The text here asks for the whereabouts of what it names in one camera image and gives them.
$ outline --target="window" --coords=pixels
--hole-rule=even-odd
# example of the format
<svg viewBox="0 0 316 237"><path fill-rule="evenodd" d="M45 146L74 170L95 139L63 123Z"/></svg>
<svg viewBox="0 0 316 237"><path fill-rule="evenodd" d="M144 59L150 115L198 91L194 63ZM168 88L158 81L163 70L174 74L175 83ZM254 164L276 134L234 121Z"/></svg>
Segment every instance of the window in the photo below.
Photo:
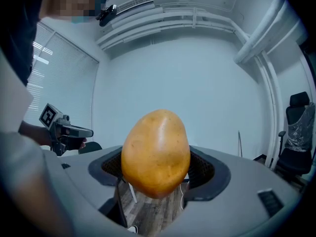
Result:
<svg viewBox="0 0 316 237"><path fill-rule="evenodd" d="M33 44L33 70L27 89L34 99L24 121L42 126L39 117L49 103L69 115L72 125L91 129L98 61L42 23Z"/></svg>

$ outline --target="office chair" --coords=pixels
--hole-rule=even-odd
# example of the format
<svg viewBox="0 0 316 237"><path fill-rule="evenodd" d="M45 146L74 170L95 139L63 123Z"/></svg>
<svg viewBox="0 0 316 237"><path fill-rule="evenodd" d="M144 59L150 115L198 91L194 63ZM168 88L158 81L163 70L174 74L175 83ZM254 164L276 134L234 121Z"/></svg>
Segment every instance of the office chair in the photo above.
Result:
<svg viewBox="0 0 316 237"><path fill-rule="evenodd" d="M277 165L286 181L295 182L304 187L304 183L296 176L302 176L310 172L314 160L311 156L313 126L315 119L315 105L310 103L307 93L301 92L290 97L290 106L286 108L288 123L288 139L282 151L283 137L286 134L282 131L280 137L280 150Z"/></svg>

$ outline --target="window blinds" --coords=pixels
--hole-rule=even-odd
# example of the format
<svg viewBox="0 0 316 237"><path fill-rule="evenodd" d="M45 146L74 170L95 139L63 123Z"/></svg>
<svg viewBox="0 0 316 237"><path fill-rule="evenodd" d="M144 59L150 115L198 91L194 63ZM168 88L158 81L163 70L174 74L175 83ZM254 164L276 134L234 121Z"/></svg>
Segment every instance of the window blinds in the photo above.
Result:
<svg viewBox="0 0 316 237"><path fill-rule="evenodd" d="M72 125L91 129L98 62L42 23L33 44L33 70L27 89L34 100L24 121L42 126L39 117L49 103L68 114Z"/></svg>

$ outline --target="black chair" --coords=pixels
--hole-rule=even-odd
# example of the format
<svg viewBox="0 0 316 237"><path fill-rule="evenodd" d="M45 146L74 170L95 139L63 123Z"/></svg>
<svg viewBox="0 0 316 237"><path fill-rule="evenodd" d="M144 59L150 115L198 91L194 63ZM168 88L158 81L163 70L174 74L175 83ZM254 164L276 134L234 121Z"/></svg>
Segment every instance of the black chair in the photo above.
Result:
<svg viewBox="0 0 316 237"><path fill-rule="evenodd" d="M305 106L310 104L310 99L306 92L301 92L295 95L292 95L290 98L290 106L286 108L286 118L289 125L297 123L305 111ZM284 175L284 179L288 182L296 182L304 187L304 183L301 182L300 178L297 176L302 176L310 172L312 163L314 160L315 153L313 158L311 156L312 142L310 139L310 147L305 152L298 152L287 148L282 151L283 137L286 134L285 131L282 131L278 134L280 139L280 150L279 150L279 159L277 165L282 169L277 168Z"/></svg>
<svg viewBox="0 0 316 237"><path fill-rule="evenodd" d="M92 142L87 142L85 144L85 147L79 149L78 152L79 152L79 155L81 155L81 154L85 154L85 153L89 153L89 152L93 152L93 151L98 151L101 149L102 149L102 147L99 145L99 143L92 141Z"/></svg>

